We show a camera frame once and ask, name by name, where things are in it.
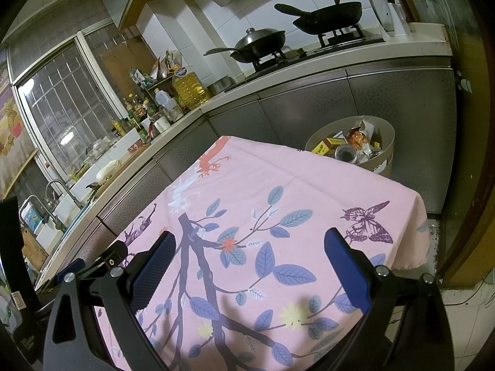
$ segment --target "bolt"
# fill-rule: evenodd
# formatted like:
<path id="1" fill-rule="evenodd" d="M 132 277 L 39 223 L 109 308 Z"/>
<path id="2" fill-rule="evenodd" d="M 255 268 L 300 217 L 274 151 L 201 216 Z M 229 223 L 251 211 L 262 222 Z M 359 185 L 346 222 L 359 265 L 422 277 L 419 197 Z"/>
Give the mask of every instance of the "bolt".
<path id="1" fill-rule="evenodd" d="M 122 267 L 114 267 L 110 270 L 110 276 L 119 277 L 124 273 L 124 269 Z"/>
<path id="2" fill-rule="evenodd" d="M 377 274 L 380 276 L 387 276 L 390 273 L 390 270 L 384 265 L 378 265 L 375 268 L 375 272 L 377 272 Z"/>
<path id="3" fill-rule="evenodd" d="M 70 283 L 71 281 L 73 281 L 74 279 L 76 279 L 76 275 L 73 274 L 72 272 L 69 272 L 67 274 L 65 274 L 65 276 L 63 277 L 63 280 L 66 282 L 66 283 Z"/>
<path id="4" fill-rule="evenodd" d="M 422 278 L 423 281 L 427 284 L 432 284 L 435 281 L 434 277 L 430 274 L 423 274 Z"/>

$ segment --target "yellow flower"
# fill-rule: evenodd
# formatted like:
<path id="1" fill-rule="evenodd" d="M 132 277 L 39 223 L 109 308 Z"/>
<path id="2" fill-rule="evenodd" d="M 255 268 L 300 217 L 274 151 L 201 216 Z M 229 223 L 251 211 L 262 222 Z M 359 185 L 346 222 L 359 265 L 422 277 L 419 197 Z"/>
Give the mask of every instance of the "yellow flower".
<path id="1" fill-rule="evenodd" d="M 197 333 L 200 337 L 207 339 L 213 333 L 213 327 L 208 322 L 203 322 L 197 327 Z"/>
<path id="2" fill-rule="evenodd" d="M 306 321 L 308 315 L 308 306 L 294 305 L 293 302 L 290 302 L 288 308 L 282 308 L 279 317 L 285 324 L 285 328 L 291 327 L 293 330 L 298 330 L 302 328 L 301 324 Z"/>

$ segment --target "gas stove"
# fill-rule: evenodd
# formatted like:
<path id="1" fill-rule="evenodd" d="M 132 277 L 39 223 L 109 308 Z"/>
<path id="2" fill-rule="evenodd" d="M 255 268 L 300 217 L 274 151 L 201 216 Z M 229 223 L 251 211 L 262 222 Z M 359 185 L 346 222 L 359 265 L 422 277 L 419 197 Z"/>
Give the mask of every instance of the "gas stove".
<path id="1" fill-rule="evenodd" d="M 310 51 L 296 49 L 285 53 L 278 51 L 273 53 L 274 58 L 272 59 L 263 61 L 262 63 L 253 63 L 255 72 L 247 76 L 243 81 L 228 87 L 225 89 L 225 92 L 302 61 L 341 50 L 365 46 L 367 44 L 381 43 L 384 41 L 380 36 L 364 36 L 358 25 L 355 25 L 352 28 L 355 30 L 351 32 L 344 32 L 341 29 L 339 31 L 333 31 L 332 36 L 318 35 L 321 47 L 317 49 Z"/>

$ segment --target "wok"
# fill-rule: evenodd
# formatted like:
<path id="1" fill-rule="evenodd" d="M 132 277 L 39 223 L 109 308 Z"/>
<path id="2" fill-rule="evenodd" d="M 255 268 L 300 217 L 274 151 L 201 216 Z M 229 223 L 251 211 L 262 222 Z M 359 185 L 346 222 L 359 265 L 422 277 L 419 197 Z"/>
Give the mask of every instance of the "wok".
<path id="1" fill-rule="evenodd" d="M 275 9 L 283 14 L 300 17 L 293 24 L 301 31 L 313 35 L 348 28 L 359 22 L 363 13 L 359 1 L 342 4 L 340 0 L 334 1 L 335 5 L 330 5 L 329 7 L 313 12 L 306 12 L 287 4 L 276 4 Z"/>
<path id="2" fill-rule="evenodd" d="M 285 44 L 285 31 L 276 29 L 259 29 L 249 28 L 246 36 L 236 43 L 236 47 L 218 47 L 208 50 L 204 56 L 210 54 L 232 51 L 230 55 L 234 60 L 240 63 L 253 63 L 259 59 L 279 51 Z"/>

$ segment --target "floral tablecloth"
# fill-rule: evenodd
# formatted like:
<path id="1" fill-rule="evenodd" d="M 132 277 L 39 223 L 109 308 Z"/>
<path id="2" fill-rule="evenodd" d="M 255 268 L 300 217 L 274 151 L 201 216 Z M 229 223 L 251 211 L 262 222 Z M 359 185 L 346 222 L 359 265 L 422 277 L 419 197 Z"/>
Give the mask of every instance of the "floral tablecloth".
<path id="1" fill-rule="evenodd" d="M 119 237 L 127 261 L 163 230 L 177 241 L 138 322 L 171 370 L 305 370 L 362 316 L 325 255 L 331 227 L 375 265 L 426 260 L 415 191 L 311 152 L 223 136 Z M 96 311 L 115 365 L 129 369 Z"/>

